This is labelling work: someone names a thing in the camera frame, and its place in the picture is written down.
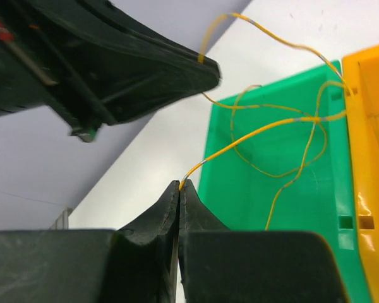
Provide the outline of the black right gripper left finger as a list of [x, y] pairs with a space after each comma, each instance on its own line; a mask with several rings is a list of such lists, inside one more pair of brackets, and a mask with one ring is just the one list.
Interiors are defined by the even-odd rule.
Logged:
[[174, 302], [179, 190], [118, 230], [0, 232], [0, 302]]

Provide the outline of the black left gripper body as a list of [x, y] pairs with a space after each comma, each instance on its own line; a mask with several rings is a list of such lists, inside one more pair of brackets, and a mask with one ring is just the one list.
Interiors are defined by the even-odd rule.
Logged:
[[72, 136], [92, 142], [101, 126], [101, 22], [78, 1], [0, 1], [0, 117], [50, 107]]

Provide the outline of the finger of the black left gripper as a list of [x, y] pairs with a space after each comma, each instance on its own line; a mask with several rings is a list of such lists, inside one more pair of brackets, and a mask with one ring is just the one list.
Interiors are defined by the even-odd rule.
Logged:
[[51, 93], [84, 122], [133, 121], [215, 88], [218, 64], [136, 21], [110, 1], [29, 1], [59, 61]]

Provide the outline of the green plastic bin front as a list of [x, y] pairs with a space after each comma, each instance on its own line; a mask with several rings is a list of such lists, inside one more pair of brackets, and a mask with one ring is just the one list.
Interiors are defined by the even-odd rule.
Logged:
[[[335, 71], [319, 66], [213, 106], [205, 155], [275, 121], [344, 110]], [[332, 248], [352, 302], [370, 302], [359, 257], [345, 119], [299, 122], [258, 134], [202, 167], [198, 194], [236, 230], [309, 230]]]

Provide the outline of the yellow plastic bin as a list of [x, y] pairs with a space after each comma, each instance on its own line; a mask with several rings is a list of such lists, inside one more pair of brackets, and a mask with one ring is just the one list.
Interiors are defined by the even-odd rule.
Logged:
[[361, 261], [379, 302], [379, 45], [342, 60]]

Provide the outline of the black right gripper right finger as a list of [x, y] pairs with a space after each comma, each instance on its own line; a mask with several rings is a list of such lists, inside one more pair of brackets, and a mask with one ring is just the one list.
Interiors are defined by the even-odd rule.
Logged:
[[180, 191], [179, 264], [187, 302], [348, 302], [332, 251], [318, 234], [234, 231]]

